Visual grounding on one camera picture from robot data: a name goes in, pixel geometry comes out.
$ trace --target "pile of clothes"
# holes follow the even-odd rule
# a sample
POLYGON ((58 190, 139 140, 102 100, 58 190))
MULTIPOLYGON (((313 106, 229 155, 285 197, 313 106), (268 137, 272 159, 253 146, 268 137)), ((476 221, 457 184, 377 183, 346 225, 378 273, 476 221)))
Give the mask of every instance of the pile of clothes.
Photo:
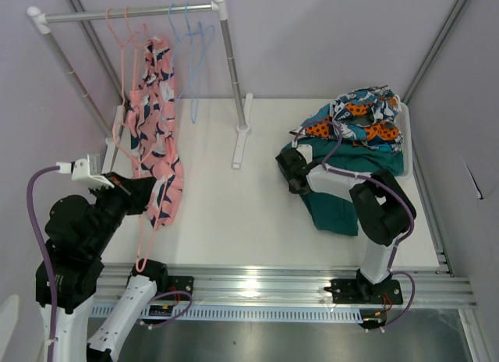
MULTIPOLYGON (((399 176, 404 172, 404 137, 395 125, 400 108, 400 98, 388 86, 358 89, 338 96, 290 133, 299 135, 299 144, 311 145, 313 159, 322 161, 338 141, 338 133, 327 123, 335 122, 342 143, 327 161, 329 165, 356 172, 387 169, 399 176)), ((281 152, 290 147, 286 145, 281 152)), ((351 202, 325 193, 301 198, 319 230, 357 236, 357 215, 351 202)))

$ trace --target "floor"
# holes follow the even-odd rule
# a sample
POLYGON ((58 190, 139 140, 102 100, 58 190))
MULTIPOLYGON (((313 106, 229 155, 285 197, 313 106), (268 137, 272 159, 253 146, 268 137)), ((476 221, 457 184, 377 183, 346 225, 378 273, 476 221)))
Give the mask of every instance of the floor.
MULTIPOLYGON (((90 319, 89 332, 102 319, 90 319)), ((358 325, 177 321, 135 326, 119 362, 472 362, 457 311, 411 311, 386 333, 358 325)))

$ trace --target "pink patterned garment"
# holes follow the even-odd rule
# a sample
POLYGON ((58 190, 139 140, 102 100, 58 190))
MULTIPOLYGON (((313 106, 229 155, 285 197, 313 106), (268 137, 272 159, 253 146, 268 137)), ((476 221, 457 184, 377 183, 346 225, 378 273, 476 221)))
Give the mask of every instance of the pink patterned garment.
POLYGON ((153 37, 145 47, 146 72, 130 92, 126 125, 130 129, 133 177, 156 178, 147 216, 153 227, 173 223, 184 187, 176 147, 175 78, 166 39, 153 37))

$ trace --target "clothing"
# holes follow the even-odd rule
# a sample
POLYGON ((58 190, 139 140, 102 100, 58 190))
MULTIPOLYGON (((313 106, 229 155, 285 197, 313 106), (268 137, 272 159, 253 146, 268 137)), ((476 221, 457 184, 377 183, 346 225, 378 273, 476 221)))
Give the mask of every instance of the clothing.
POLYGON ((306 137, 338 139, 338 134, 327 121, 334 121, 342 131, 343 140, 356 146, 396 152, 402 151, 403 136, 395 126, 400 109, 400 98, 388 87, 369 87, 338 96, 292 133, 306 137))
MULTIPOLYGON (((299 140, 299 144, 312 146, 313 159, 317 161, 322 161, 336 143, 337 141, 334 140, 320 138, 299 140)), ((288 144, 282 151, 286 151, 290 147, 291 144, 288 144)), ((327 163, 339 169, 357 172, 376 172, 378 169, 387 169, 394 176, 404 172, 404 157, 401 151, 386 153, 370 150, 367 147, 354 147, 351 142, 343 142, 327 163)), ((317 229, 347 236, 357 236, 359 232, 357 214, 351 202, 325 193, 310 193, 300 197, 317 229)))
POLYGON ((170 225, 182 198, 184 174, 176 147, 175 78, 172 54, 164 38, 145 47, 146 72, 130 92, 126 117, 131 135, 133 177, 156 178, 147 216, 153 226, 170 225))

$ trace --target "white wall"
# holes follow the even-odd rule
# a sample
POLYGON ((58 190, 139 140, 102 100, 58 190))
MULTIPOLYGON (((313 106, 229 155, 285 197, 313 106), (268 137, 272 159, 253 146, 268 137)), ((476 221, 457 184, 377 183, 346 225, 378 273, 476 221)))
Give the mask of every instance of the white wall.
MULTIPOLYGON (((42 340, 34 301, 41 255, 27 217, 28 179, 56 161, 104 149, 103 134, 28 21, 29 5, 69 10, 64 0, 0 0, 0 304, 14 293, 21 299, 19 323, 4 357, 8 362, 35 360, 42 340)), ((79 27, 60 24, 55 35, 111 121, 116 101, 79 27)), ((80 190, 59 174, 45 176, 35 188, 43 225, 55 201, 80 190)))
MULTIPOLYGON (((206 3, 211 0, 82 0, 87 10, 206 3)), ((256 97, 332 98, 356 87, 390 84, 403 94, 454 0, 228 0, 242 90, 256 97)), ((217 15, 191 14, 213 23, 217 38, 207 60, 203 95, 230 96, 217 15)), ((183 25, 182 15, 174 23, 183 25)), ((143 21, 151 33, 171 28, 164 16, 143 21)), ((123 20, 112 20, 122 37, 123 20)), ((115 67, 119 47, 104 22, 95 23, 115 67)), ((129 50, 128 59, 132 58, 129 50)), ((179 63, 181 81, 186 64, 179 63)))
POLYGON ((472 0, 413 97, 412 136, 453 268, 470 277, 499 358, 499 0, 472 0), (484 199, 477 200, 470 168, 484 199))

